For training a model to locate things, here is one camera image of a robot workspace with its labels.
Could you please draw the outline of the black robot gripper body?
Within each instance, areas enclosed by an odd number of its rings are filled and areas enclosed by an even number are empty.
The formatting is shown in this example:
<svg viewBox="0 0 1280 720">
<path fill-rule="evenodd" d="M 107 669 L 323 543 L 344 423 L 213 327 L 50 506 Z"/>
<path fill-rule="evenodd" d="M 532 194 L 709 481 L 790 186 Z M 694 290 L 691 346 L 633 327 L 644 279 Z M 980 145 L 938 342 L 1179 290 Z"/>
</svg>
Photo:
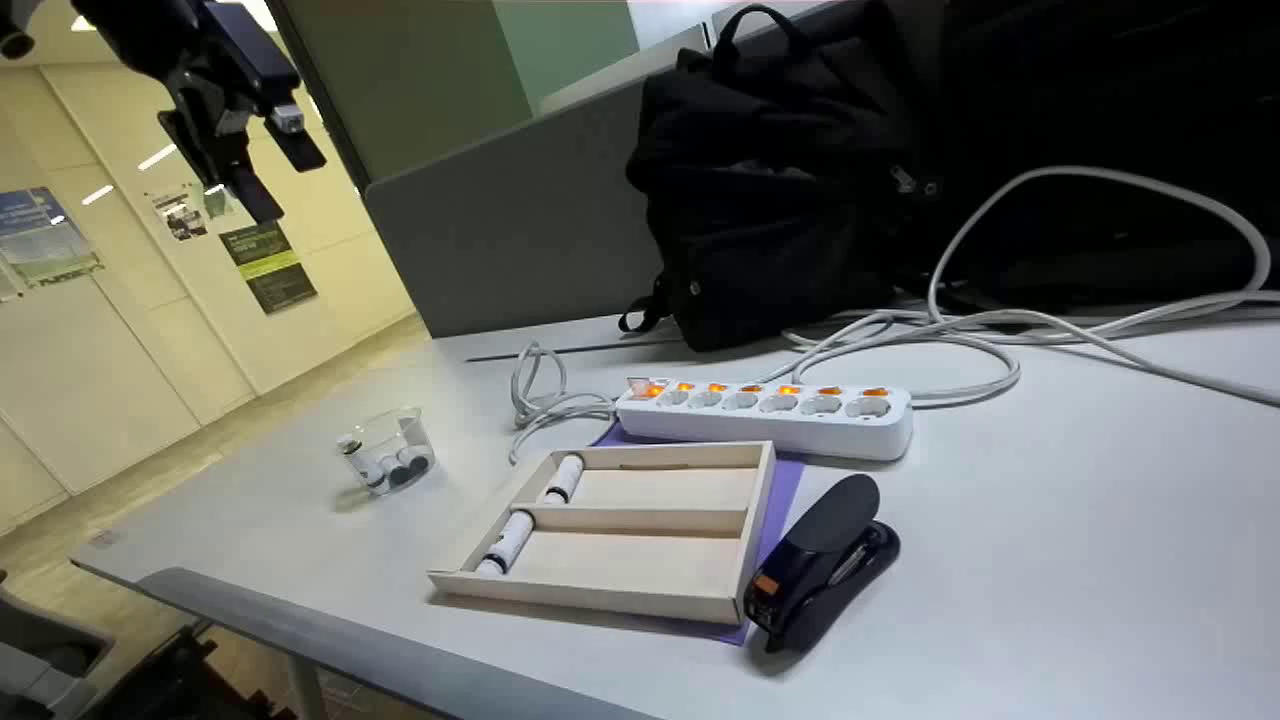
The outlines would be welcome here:
<svg viewBox="0 0 1280 720">
<path fill-rule="evenodd" d="M 294 102 L 299 72 L 234 0 L 116 0 L 111 47 L 165 82 L 158 127 L 205 186 L 230 192 L 254 225 L 283 206 L 250 167 L 247 119 L 260 114 L 294 170 L 323 163 Z"/>
</svg>

